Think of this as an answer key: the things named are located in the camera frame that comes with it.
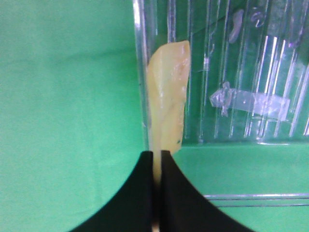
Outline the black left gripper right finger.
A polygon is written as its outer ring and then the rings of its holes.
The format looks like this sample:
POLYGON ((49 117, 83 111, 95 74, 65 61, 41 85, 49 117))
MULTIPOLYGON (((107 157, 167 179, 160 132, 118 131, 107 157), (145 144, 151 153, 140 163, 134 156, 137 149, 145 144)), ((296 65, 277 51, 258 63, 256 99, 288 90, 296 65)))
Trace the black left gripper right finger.
POLYGON ((203 197, 166 150, 161 152, 159 230, 161 232, 252 231, 203 197))

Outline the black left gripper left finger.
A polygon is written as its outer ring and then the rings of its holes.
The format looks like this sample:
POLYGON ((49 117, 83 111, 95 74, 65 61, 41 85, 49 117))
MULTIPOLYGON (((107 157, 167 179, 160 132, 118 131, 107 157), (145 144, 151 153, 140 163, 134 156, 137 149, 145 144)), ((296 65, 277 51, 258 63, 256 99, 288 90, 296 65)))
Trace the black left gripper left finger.
POLYGON ((128 179, 94 215, 73 232, 151 232, 153 153, 143 151, 128 179))

